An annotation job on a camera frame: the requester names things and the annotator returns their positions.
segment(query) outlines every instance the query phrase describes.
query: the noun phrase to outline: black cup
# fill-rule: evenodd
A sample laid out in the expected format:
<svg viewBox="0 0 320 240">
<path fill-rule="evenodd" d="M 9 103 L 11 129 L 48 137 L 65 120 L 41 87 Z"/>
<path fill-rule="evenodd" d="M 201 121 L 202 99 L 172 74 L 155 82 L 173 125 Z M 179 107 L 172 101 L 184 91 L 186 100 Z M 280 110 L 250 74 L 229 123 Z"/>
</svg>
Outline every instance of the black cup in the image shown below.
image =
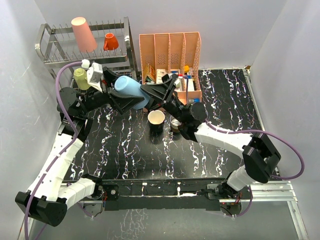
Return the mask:
<svg viewBox="0 0 320 240">
<path fill-rule="evenodd" d="M 148 114 L 148 122 L 152 133 L 161 133 L 165 125 L 165 114 L 160 110 L 151 111 Z"/>
</svg>

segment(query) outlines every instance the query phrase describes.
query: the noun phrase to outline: white wall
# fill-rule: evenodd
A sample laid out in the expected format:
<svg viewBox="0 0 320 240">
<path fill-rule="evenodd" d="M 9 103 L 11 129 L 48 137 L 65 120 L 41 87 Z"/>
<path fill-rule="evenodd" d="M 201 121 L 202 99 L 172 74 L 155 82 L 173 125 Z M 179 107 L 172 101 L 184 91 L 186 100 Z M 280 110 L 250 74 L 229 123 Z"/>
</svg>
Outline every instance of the white wall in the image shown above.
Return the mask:
<svg viewBox="0 0 320 240">
<path fill-rule="evenodd" d="M 82 16 L 94 24 L 129 17 L 139 34 L 200 32 L 200 68 L 252 65 L 286 0 L 35 0 L 50 25 Z"/>
<path fill-rule="evenodd" d="M 15 203 L 51 150 L 59 124 L 54 80 L 35 52 L 45 22 L 34 0 L 0 0 L 0 239 L 16 239 Z"/>
<path fill-rule="evenodd" d="M 294 144 L 305 158 L 293 180 L 306 230 L 319 239 L 320 2 L 288 1 L 251 68 L 251 81 L 267 130 Z M 280 171 L 296 174 L 297 157 L 283 145 Z"/>
</svg>

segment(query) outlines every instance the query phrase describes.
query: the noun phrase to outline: blue cup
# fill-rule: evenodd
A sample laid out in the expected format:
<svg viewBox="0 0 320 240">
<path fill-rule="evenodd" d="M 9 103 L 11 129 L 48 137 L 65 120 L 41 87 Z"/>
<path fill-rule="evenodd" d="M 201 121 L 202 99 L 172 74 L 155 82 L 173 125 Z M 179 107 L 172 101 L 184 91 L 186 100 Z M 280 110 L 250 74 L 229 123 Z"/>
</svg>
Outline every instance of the blue cup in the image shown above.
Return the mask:
<svg viewBox="0 0 320 240">
<path fill-rule="evenodd" d="M 143 97 L 144 100 L 133 107 L 134 109 L 138 110 L 144 108 L 150 100 L 150 97 L 146 93 L 141 91 L 140 86 L 141 84 L 136 80 L 132 79 L 131 77 L 121 76 L 115 81 L 114 89 L 118 93 L 124 95 L 134 95 Z"/>
</svg>

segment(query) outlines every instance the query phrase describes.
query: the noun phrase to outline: orange mug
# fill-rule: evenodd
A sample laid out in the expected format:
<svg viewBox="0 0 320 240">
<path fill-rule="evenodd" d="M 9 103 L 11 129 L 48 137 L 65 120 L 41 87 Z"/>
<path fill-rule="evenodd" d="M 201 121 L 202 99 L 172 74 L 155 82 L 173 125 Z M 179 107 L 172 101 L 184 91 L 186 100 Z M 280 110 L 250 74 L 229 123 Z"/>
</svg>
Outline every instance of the orange mug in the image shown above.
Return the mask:
<svg viewBox="0 0 320 240">
<path fill-rule="evenodd" d="M 118 40 L 113 33 L 107 33 L 104 36 L 103 50 L 115 50 L 119 47 Z"/>
</svg>

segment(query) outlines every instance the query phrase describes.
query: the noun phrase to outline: marble tabletop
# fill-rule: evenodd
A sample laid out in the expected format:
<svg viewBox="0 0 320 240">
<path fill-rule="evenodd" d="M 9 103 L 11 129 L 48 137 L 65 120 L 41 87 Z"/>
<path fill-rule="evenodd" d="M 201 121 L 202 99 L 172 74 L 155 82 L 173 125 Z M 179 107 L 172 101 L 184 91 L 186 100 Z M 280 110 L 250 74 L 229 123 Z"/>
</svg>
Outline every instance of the marble tabletop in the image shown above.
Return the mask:
<svg viewBox="0 0 320 240">
<path fill-rule="evenodd" d="M 222 128 L 261 129 L 242 69 L 199 70 L 202 102 L 208 119 Z M 124 115 L 110 107 L 92 111 L 91 132 L 64 180 L 89 173 L 103 179 L 224 178 L 243 164 L 231 152 L 185 140 L 170 130 L 167 114 L 163 133 L 152 136 L 147 113 Z"/>
</svg>

